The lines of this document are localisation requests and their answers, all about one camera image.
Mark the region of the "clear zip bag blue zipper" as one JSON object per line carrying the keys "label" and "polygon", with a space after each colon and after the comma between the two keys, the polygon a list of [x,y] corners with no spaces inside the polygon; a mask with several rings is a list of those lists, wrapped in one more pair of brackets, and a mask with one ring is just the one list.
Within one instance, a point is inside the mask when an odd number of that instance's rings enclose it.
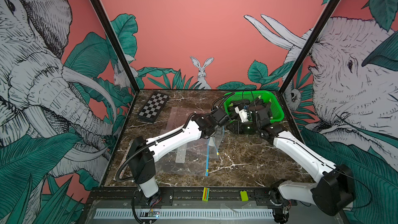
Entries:
{"label": "clear zip bag blue zipper", "polygon": [[194,155],[204,155],[209,159],[218,160],[220,157],[219,147],[224,138],[224,127],[216,128],[215,133],[209,139],[200,139],[189,142],[187,145],[188,152]]}

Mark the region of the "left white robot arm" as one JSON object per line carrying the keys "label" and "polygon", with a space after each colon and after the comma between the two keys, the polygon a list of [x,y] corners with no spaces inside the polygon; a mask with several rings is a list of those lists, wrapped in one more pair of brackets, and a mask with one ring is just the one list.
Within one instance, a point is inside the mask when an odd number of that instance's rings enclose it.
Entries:
{"label": "left white robot arm", "polygon": [[218,128],[230,122],[222,108],[207,114],[191,113],[185,123],[163,135],[144,139],[137,137],[126,157],[126,164],[132,173],[132,181],[147,198],[158,198],[160,190],[155,180],[155,163],[169,152],[192,141],[209,139]]}

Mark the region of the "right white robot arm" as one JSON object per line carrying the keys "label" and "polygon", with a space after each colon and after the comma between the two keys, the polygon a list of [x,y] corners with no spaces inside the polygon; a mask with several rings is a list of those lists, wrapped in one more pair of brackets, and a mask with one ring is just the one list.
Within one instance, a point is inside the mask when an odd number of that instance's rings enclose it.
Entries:
{"label": "right white robot arm", "polygon": [[300,142],[279,122],[271,123],[270,104],[255,106],[231,105],[227,108],[231,123],[227,128],[236,134],[256,133],[298,163],[313,183],[279,180],[269,192],[274,205],[296,200],[313,204],[329,216],[352,207],[356,198],[351,169],[336,165]]}

